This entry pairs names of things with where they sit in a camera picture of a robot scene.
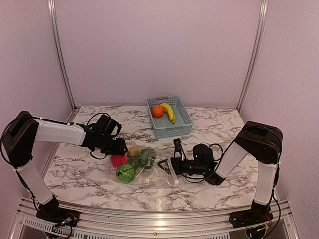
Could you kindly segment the red fake fruit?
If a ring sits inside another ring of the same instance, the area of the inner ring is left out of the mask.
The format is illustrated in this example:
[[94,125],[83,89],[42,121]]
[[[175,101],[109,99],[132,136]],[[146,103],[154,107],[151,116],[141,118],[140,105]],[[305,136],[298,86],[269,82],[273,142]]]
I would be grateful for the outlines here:
[[111,157],[111,164],[115,167],[118,168],[119,166],[123,164],[127,164],[128,159],[125,155],[112,155]]

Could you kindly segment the clear zip top bag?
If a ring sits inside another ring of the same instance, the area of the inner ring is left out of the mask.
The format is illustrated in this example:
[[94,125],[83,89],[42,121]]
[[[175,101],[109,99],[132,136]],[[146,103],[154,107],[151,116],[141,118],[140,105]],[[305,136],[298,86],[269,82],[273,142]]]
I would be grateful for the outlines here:
[[[131,182],[120,182],[116,176],[116,170],[111,164],[111,157],[109,157],[106,162],[105,171],[106,178],[108,181],[117,182],[121,184],[134,185],[144,188],[169,188],[169,187],[177,187],[180,185],[180,180],[178,179],[176,173],[173,171],[173,174],[167,174],[164,170],[157,166],[157,162],[168,159],[165,155],[163,155],[158,149],[155,149],[156,158],[151,169],[143,169],[138,168],[135,170],[135,176]],[[131,165],[131,159],[127,158],[127,164]]]

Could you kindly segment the small orange green fake fruit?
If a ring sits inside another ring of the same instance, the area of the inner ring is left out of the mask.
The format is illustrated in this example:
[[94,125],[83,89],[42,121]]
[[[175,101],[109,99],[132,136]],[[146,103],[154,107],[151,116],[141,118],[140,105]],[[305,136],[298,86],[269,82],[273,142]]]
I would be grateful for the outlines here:
[[127,152],[127,158],[134,159],[139,158],[140,152],[137,147],[130,147]]

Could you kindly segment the yellow fake bananas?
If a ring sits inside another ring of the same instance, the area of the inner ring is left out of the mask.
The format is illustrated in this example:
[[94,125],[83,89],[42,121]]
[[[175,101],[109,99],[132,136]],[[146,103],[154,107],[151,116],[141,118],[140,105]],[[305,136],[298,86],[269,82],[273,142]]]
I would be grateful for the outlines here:
[[162,103],[160,105],[163,106],[164,111],[166,113],[168,113],[168,116],[169,116],[169,119],[170,119],[171,123],[175,124],[176,123],[176,114],[175,114],[172,106],[170,104],[168,104],[168,103]]

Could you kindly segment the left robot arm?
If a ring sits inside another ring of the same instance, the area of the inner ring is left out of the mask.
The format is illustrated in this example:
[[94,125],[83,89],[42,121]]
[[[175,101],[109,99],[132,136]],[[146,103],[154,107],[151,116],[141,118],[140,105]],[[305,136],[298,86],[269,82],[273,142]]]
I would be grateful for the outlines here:
[[57,222],[63,211],[55,205],[51,193],[33,163],[32,151],[36,142],[54,142],[84,147],[101,154],[124,155],[127,147],[124,139],[118,137],[122,126],[107,113],[100,113],[95,123],[64,123],[31,115],[21,111],[3,130],[0,138],[0,152],[17,173],[27,190],[38,202],[45,205],[44,214]]

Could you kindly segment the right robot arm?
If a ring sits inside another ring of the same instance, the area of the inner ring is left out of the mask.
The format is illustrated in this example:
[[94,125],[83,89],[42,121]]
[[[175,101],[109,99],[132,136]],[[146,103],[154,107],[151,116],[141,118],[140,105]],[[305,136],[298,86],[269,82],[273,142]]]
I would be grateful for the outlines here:
[[266,208],[278,181],[282,142],[283,133],[277,127],[248,121],[226,150],[222,151],[219,159],[214,159],[211,146],[205,144],[196,145],[193,148],[193,159],[188,159],[178,138],[174,140],[174,152],[179,156],[173,155],[159,161],[157,165],[171,176],[180,175],[193,183],[206,181],[218,186],[247,155],[251,155],[258,162],[258,178],[247,219],[257,223],[266,215]]

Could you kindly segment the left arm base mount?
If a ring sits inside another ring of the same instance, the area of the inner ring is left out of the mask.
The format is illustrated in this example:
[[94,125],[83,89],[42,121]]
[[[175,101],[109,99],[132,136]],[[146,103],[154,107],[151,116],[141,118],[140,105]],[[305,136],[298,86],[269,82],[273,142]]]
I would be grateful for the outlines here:
[[69,225],[72,227],[77,226],[79,216],[80,213],[77,210],[61,208],[57,204],[53,203],[48,203],[45,205],[40,204],[39,210],[36,213],[37,218],[54,222],[56,224],[60,224],[67,218],[71,218]]

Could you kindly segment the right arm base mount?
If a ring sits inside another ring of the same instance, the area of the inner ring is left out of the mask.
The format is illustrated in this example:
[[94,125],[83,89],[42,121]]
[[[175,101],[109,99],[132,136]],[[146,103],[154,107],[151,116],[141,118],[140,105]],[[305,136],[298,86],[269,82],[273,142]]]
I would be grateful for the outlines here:
[[269,222],[273,218],[269,204],[261,205],[253,201],[250,209],[231,212],[229,222],[233,228],[240,228]]

